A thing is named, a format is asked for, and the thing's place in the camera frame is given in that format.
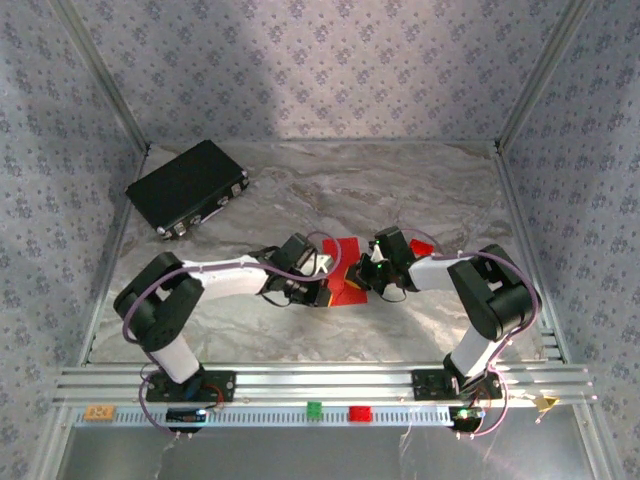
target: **floor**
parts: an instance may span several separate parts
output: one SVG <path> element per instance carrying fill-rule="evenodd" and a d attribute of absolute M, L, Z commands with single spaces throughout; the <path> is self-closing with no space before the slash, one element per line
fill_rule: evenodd
<path fill-rule="evenodd" d="M 210 221 L 164 242 L 132 212 L 90 353 L 93 363 L 144 362 L 124 342 L 113 300 L 158 253 L 223 260 L 292 233 L 323 230 L 362 245 L 391 225 L 421 228 L 450 252 L 499 243 L 518 262 L 489 144 L 236 143 L 220 145 L 249 171 L 246 192 Z M 152 146 L 146 174 L 183 149 Z M 410 294 L 400 304 L 280 309 L 259 297 L 201 300 L 184 334 L 203 362 L 439 361 L 462 338 L 468 318 L 453 292 Z M 537 332 L 504 359 L 538 359 Z"/>

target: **green lego brick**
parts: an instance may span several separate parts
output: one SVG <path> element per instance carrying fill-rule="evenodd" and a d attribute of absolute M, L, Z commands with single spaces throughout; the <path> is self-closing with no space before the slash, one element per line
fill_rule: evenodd
<path fill-rule="evenodd" d="M 322 402 L 307 402 L 307 418 L 322 420 Z"/>

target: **yellow object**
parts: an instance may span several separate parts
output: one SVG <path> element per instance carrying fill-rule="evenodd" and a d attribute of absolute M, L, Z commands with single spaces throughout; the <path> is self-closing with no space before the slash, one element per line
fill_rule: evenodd
<path fill-rule="evenodd" d="M 113 405 L 89 405 L 83 418 L 87 422 L 111 422 L 115 415 L 116 407 Z"/>
<path fill-rule="evenodd" d="M 547 413 L 558 403 L 558 399 L 555 397 L 537 397 L 533 399 L 533 403 L 538 407 L 538 412 Z"/>

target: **black box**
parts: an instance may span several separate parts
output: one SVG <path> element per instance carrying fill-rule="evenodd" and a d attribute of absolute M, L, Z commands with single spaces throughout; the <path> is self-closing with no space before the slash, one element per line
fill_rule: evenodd
<path fill-rule="evenodd" d="M 126 194 L 165 239 L 181 237 L 249 185 L 246 170 L 211 140 L 129 185 Z"/>

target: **wall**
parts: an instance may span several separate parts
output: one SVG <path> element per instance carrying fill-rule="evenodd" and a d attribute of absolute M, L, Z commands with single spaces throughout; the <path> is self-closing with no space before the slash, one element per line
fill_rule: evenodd
<path fill-rule="evenodd" d="M 76 1 L 145 136 L 164 143 L 493 139 L 564 4 Z"/>
<path fill-rule="evenodd" d="M 508 154 L 575 361 L 640 478 L 640 4 L 596 2 Z"/>
<path fill-rule="evenodd" d="M 2 479 L 25 477 L 54 370 L 77 360 L 140 158 L 47 5 L 0 3 Z"/>

